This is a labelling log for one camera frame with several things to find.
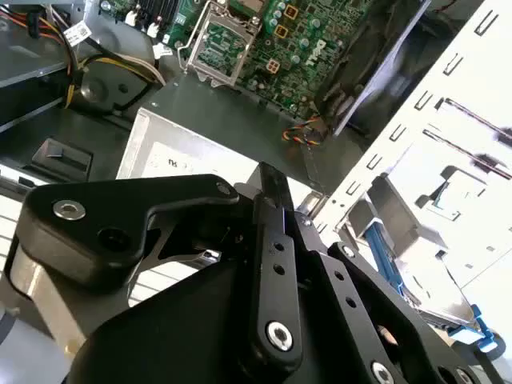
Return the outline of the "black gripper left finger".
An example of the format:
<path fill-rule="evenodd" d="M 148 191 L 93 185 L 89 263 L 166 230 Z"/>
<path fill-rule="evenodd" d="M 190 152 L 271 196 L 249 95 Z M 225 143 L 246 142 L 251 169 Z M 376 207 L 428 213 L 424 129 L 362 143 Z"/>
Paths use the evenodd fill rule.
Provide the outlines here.
<path fill-rule="evenodd" d="M 297 277 L 286 176 L 260 163 L 248 188 L 213 174 L 37 187 L 15 230 L 15 289 L 79 352 L 104 323 L 214 264 L 292 262 Z"/>

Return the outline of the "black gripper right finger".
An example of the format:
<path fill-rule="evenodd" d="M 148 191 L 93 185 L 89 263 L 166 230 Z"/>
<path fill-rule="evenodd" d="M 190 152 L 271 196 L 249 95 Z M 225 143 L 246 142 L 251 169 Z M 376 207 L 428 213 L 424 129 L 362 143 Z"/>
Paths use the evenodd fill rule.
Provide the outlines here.
<path fill-rule="evenodd" d="M 335 328 L 350 383 L 477 383 L 455 351 L 344 242 L 325 246 L 304 214 L 293 214 L 300 270 Z"/>

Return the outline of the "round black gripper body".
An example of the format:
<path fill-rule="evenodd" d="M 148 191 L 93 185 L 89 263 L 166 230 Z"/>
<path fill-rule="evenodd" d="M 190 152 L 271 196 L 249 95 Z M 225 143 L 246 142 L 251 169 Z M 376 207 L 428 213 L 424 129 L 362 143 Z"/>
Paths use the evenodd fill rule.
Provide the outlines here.
<path fill-rule="evenodd" d="M 100 326 L 71 383 L 370 383 L 347 322 L 292 262 L 221 262 Z"/>

